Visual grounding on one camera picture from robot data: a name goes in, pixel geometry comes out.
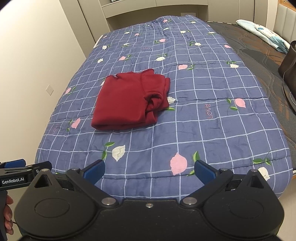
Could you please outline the person's left hand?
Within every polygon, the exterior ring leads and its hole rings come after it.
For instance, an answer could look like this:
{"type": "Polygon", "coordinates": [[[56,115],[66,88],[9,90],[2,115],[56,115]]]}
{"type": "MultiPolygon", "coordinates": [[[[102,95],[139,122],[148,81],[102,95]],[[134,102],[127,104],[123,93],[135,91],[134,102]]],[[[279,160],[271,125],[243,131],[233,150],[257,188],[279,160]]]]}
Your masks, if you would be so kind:
{"type": "Polygon", "coordinates": [[[6,229],[6,233],[9,235],[13,235],[14,229],[13,229],[13,212],[10,208],[10,205],[13,204],[13,199],[7,195],[6,196],[6,204],[4,206],[4,227],[6,229]]]}

